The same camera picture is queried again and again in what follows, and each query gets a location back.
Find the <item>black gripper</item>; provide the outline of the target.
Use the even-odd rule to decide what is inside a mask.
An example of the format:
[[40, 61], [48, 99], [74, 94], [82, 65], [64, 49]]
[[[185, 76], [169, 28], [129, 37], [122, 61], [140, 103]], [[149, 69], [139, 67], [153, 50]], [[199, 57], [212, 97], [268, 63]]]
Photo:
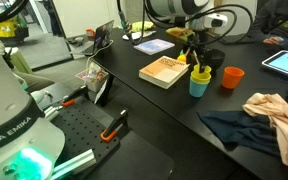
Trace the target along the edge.
[[190, 52], [193, 52], [196, 63], [199, 66], [199, 73], [205, 72], [206, 64], [204, 63], [203, 58], [199, 57], [197, 53], [202, 53], [204, 49], [205, 45], [201, 42], [198, 34], [195, 32], [186, 32], [184, 34], [183, 52], [185, 53], [185, 62], [186, 64], [190, 64]]

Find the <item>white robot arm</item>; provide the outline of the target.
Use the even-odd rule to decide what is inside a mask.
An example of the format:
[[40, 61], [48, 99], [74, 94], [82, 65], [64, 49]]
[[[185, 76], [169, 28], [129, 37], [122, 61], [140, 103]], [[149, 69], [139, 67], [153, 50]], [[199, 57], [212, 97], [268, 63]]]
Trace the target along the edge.
[[64, 132], [50, 122], [0, 55], [0, 180], [58, 180]]

